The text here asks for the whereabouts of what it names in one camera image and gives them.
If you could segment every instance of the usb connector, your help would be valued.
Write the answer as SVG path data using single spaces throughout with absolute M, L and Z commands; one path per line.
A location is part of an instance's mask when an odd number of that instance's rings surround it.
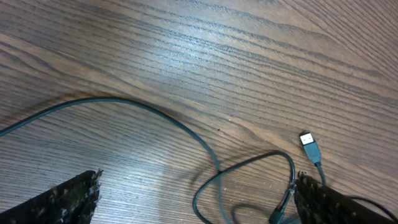
M 326 178 L 323 174 L 322 165 L 321 165 L 321 151 L 319 150 L 317 142 L 315 142 L 311 133 L 305 133 L 300 135 L 300 140 L 303 145 L 304 151 L 307 154 L 307 157 L 313 162 L 313 164 L 317 167 L 319 174 L 322 178 L 322 184 L 326 184 Z

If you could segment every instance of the wooden surface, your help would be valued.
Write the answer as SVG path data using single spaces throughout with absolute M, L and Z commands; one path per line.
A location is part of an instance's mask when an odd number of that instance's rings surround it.
M 0 127 L 67 100 L 123 96 L 192 128 L 224 168 L 280 149 L 318 178 L 298 140 L 309 130 L 334 189 L 398 213 L 397 12 L 393 0 L 1 0 Z M 212 165 L 153 114 L 74 106 L 0 139 L 0 212 L 102 168 L 92 223 L 200 223 L 192 197 Z M 227 210 L 260 207 L 237 216 L 265 223 L 287 168 L 275 157 L 229 175 Z M 214 189 L 199 206 L 223 222 Z

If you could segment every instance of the wooden table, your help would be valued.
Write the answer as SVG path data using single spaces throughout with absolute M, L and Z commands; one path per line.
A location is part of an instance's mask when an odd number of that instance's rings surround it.
M 2 0 L 0 127 L 67 100 L 122 96 L 197 132 L 225 168 L 279 149 L 328 184 L 398 213 L 398 3 L 394 0 Z M 92 223 L 200 223 L 209 155 L 156 115 L 74 106 L 0 139 L 0 212 L 104 169 Z M 273 157 L 224 179 L 229 211 L 266 223 L 288 182 Z M 215 188 L 200 199 L 221 223 Z M 288 213 L 294 214 L 291 202 Z

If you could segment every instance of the wood grain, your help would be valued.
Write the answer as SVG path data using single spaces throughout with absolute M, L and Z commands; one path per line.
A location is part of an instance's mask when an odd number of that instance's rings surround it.
M 298 134 L 318 139 L 328 183 L 398 213 L 396 1 L 0 1 L 0 127 L 56 103 L 122 96 L 197 132 L 225 168 L 271 149 L 317 177 Z M 208 154 L 132 106 L 74 106 L 0 139 L 0 212 L 102 168 L 92 223 L 200 223 Z M 289 176 L 282 158 L 224 180 L 228 211 L 264 223 Z M 200 209 L 222 223 L 210 189 Z M 289 214 L 295 213 L 293 203 Z

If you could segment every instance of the brown wood tabletop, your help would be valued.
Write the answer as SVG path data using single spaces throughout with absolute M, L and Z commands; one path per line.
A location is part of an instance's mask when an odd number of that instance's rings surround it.
M 397 16 L 395 0 L 0 0 L 0 129 L 121 96 L 192 128 L 223 168 L 278 149 L 319 179 L 299 144 L 309 130 L 331 187 L 398 213 Z M 215 173 L 154 114 L 73 106 L 0 139 L 0 212 L 98 168 L 94 224 L 201 223 L 193 194 Z M 279 157 L 237 170 L 224 178 L 227 212 L 267 223 L 288 179 Z M 199 208 L 223 223 L 215 195 Z

